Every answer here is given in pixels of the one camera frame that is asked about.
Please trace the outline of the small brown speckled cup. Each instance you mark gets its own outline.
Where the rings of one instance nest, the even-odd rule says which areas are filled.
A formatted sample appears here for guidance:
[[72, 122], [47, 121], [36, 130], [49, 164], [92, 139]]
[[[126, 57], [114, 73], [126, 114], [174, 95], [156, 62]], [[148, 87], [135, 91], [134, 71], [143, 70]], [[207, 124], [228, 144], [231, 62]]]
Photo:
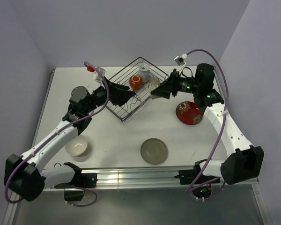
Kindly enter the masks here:
[[158, 88], [159, 85], [160, 85], [160, 80], [157, 77], [154, 76], [150, 79], [148, 88], [149, 88], [150, 97], [152, 99], [158, 98], [158, 96], [153, 95], [151, 92], [156, 88]]

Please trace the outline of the orange black patterned cup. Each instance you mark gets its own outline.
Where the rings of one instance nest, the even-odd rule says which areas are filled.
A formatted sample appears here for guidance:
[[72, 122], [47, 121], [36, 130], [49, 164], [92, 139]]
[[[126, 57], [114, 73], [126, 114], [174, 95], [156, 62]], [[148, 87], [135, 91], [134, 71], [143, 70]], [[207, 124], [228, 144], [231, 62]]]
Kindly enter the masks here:
[[133, 75], [129, 79], [129, 85], [132, 91], [136, 91], [142, 85], [142, 83], [142, 78], [138, 75]]

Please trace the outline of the light blue ceramic mug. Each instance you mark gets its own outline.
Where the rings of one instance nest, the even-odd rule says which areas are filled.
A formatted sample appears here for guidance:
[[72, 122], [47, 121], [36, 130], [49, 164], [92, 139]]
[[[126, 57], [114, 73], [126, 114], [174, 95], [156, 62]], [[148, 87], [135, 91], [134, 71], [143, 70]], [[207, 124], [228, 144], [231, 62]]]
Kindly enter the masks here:
[[150, 80], [150, 68], [147, 63], [141, 63], [138, 66], [138, 72], [137, 75], [142, 79], [143, 83], [146, 83]]

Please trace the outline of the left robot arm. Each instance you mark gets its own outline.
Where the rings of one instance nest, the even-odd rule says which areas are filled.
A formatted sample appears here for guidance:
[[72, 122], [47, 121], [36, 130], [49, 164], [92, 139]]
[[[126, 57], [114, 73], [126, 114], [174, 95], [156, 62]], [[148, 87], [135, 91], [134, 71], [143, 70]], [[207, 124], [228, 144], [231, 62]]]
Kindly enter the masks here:
[[15, 203], [8, 196], [11, 190], [30, 202], [35, 200], [44, 189], [67, 184], [77, 187], [81, 184], [81, 168], [73, 163], [64, 163], [55, 169], [44, 167], [61, 148], [78, 137], [89, 125], [92, 117], [102, 111], [108, 102], [122, 106], [128, 102], [135, 92], [128, 86], [103, 79], [103, 86], [89, 93], [84, 86], [75, 87], [71, 91], [69, 107], [58, 126], [36, 146], [20, 156], [12, 154], [5, 164], [5, 199]]

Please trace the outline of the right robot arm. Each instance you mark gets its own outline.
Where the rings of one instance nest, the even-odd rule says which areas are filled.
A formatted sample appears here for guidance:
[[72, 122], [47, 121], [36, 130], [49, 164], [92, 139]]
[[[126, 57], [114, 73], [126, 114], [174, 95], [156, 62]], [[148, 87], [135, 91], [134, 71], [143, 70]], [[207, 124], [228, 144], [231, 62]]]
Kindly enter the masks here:
[[214, 67], [207, 63], [199, 64], [191, 77], [185, 77], [174, 69], [151, 94], [166, 99], [179, 92], [193, 94], [195, 105], [218, 133], [216, 143], [223, 143], [228, 157], [224, 161], [214, 160], [214, 146], [207, 159], [195, 163], [192, 182], [202, 183], [211, 176], [232, 185], [259, 176], [264, 151], [260, 146], [254, 146], [240, 131], [228, 112], [228, 100], [214, 89], [214, 78]]

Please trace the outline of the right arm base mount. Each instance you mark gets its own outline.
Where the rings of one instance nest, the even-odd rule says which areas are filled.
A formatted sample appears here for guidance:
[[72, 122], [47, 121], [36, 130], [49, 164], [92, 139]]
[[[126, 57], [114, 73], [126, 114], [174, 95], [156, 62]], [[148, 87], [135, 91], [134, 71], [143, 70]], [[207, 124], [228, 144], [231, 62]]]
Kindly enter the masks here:
[[[180, 185], [190, 185], [196, 177], [196, 172], [194, 169], [189, 170], [179, 170], [178, 175], [174, 176], [175, 179], [179, 179]], [[212, 184], [220, 183], [220, 178], [215, 178], [214, 176], [201, 175], [199, 179], [195, 182], [196, 185], [201, 185], [197, 189], [192, 191], [195, 198], [206, 199], [212, 194]]]

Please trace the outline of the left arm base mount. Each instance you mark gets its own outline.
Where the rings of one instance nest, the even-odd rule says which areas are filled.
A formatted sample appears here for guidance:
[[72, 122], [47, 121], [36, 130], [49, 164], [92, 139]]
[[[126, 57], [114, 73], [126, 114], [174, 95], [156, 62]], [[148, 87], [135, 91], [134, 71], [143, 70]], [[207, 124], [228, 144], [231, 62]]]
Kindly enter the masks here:
[[92, 189], [96, 187], [97, 173], [82, 173], [76, 185], [58, 184], [54, 189], [64, 189], [64, 199], [67, 202], [73, 203], [80, 202], [84, 197], [94, 197], [91, 202], [94, 204], [97, 199], [97, 193]]

